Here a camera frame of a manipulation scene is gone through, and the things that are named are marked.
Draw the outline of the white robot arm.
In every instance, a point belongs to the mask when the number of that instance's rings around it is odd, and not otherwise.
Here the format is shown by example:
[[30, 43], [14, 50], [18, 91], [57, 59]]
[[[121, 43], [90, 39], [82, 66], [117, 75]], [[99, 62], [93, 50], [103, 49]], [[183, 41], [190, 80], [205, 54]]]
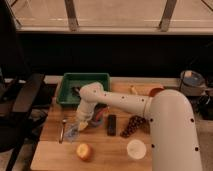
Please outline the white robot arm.
[[150, 122], [152, 171], [203, 171], [192, 106], [184, 94], [166, 89], [154, 97], [107, 92], [99, 82], [79, 92], [77, 120], [89, 121], [98, 103]]

